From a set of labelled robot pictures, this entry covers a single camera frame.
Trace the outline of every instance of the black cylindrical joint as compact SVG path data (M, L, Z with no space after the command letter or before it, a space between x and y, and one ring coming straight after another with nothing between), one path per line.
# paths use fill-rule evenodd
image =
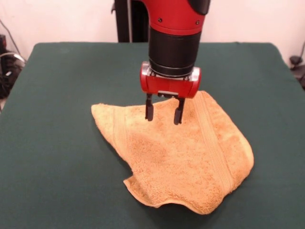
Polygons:
M149 60L152 70L165 77L189 75L194 67L201 32L177 36L150 28Z

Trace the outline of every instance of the orange towel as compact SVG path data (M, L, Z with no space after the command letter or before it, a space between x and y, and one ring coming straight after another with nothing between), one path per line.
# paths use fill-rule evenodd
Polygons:
M207 93L186 99L183 123L173 124L176 99L145 106L95 104L92 115L104 138L132 169L124 180L141 203L158 208L181 204L209 214L249 175L251 147L230 117Z

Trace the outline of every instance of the white wall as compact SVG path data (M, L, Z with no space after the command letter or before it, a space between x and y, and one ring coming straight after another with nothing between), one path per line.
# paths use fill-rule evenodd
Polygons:
M305 0L211 1L203 42L272 42L286 62L299 54L305 40ZM113 2L0 0L0 18L27 58L38 42L117 42ZM0 32L6 34L1 26Z

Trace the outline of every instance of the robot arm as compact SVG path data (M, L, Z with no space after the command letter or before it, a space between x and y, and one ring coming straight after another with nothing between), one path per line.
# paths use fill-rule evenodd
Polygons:
M201 69L194 67L210 0L142 0L149 14L149 61L140 71L147 94L146 116L153 119L152 95L175 97L174 123L182 123L185 98L199 88Z

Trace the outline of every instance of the table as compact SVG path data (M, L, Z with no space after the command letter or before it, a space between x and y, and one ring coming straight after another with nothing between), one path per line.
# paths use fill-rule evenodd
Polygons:
M269 43L203 43L206 90L250 142L250 176L208 216L149 208L91 105L144 104L146 43L41 43L0 116L2 229L305 228L305 93Z

